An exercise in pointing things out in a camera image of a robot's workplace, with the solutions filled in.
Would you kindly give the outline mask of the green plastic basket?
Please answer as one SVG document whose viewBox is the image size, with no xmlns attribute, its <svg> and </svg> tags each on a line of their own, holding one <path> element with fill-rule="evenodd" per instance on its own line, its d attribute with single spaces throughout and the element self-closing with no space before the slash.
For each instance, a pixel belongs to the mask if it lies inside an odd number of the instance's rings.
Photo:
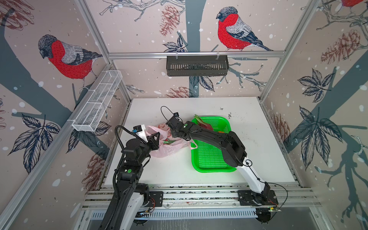
<svg viewBox="0 0 368 230">
<path fill-rule="evenodd" d="M 223 131 L 229 133 L 231 125 L 226 118 L 223 117 L 201 117 L 204 122 L 212 125 L 215 132 Z M 222 152 L 219 148 L 207 144 L 203 141 L 194 140 L 197 149 L 191 150 L 191 161 L 193 168 L 201 173 L 230 173 L 236 168 L 229 166 L 223 160 Z"/>
</svg>

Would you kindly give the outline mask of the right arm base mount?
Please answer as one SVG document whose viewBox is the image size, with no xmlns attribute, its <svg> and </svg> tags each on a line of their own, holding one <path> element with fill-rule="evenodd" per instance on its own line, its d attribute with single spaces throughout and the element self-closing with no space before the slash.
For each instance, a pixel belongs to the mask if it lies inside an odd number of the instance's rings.
<svg viewBox="0 0 368 230">
<path fill-rule="evenodd" d="M 238 201 L 241 206 L 278 206 L 278 200 L 274 190 L 266 189 L 265 192 L 255 193 L 251 190 L 237 191 Z"/>
</svg>

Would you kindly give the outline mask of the red green dragon fruit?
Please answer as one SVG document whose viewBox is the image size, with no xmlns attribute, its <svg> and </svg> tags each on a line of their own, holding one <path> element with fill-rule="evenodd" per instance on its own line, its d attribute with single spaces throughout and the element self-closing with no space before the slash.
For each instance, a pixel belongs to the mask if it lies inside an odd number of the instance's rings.
<svg viewBox="0 0 368 230">
<path fill-rule="evenodd" d="M 201 117 L 199 117 L 198 115 L 194 115 L 194 118 L 197 121 L 197 124 L 199 126 L 201 126 L 202 128 L 205 128 L 205 129 L 208 129 L 208 130 L 211 130 L 211 131 L 214 130 L 213 127 L 212 127 L 212 125 L 204 122 L 203 119 Z"/>
</svg>

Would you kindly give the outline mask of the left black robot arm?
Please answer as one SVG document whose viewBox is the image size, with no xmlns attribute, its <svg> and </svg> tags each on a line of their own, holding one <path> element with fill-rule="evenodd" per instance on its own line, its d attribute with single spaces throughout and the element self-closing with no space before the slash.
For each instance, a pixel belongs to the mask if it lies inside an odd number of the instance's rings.
<svg viewBox="0 0 368 230">
<path fill-rule="evenodd" d="M 140 183 L 146 158 L 150 152 L 159 148 L 160 133 L 156 132 L 142 139 L 137 133 L 123 145 L 117 130 L 115 135 L 122 148 L 122 157 L 114 171 L 114 194 L 104 215 L 100 230 L 129 230 L 142 205 L 149 202 L 150 192 L 147 184 Z"/>
</svg>

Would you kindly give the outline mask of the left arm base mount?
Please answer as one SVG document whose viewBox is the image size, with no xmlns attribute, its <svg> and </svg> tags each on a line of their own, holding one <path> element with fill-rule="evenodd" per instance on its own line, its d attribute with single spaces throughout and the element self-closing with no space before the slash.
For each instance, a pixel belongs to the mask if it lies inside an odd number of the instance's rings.
<svg viewBox="0 0 368 230">
<path fill-rule="evenodd" d="M 163 191 L 150 191 L 143 194 L 143 207 L 155 208 L 163 206 Z"/>
</svg>

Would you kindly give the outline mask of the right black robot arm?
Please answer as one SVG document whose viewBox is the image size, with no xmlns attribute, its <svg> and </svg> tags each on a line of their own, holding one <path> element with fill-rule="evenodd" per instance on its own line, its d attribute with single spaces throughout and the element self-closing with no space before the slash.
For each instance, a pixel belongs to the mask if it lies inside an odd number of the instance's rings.
<svg viewBox="0 0 368 230">
<path fill-rule="evenodd" d="M 173 116 L 166 125 L 174 138 L 202 141 L 221 150 L 224 162 L 240 172 L 251 190 L 252 197 L 244 202 L 252 206 L 278 205 L 269 184 L 253 169 L 253 162 L 247 158 L 245 146 L 234 132 L 216 132 L 200 117 L 196 118 L 196 122 L 183 122 L 179 117 Z"/>
</svg>

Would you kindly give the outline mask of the pink plastic bag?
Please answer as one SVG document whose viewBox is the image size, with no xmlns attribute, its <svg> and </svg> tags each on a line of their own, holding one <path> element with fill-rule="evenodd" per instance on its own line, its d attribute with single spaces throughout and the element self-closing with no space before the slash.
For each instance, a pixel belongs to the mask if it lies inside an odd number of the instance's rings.
<svg viewBox="0 0 368 230">
<path fill-rule="evenodd" d="M 146 126 L 146 136 L 160 133 L 158 150 L 151 151 L 150 155 L 156 158 L 164 158 L 176 154 L 180 149 L 189 147 L 194 150 L 198 146 L 193 140 L 186 141 L 181 138 L 174 138 L 170 128 L 166 124 L 156 126 Z"/>
</svg>

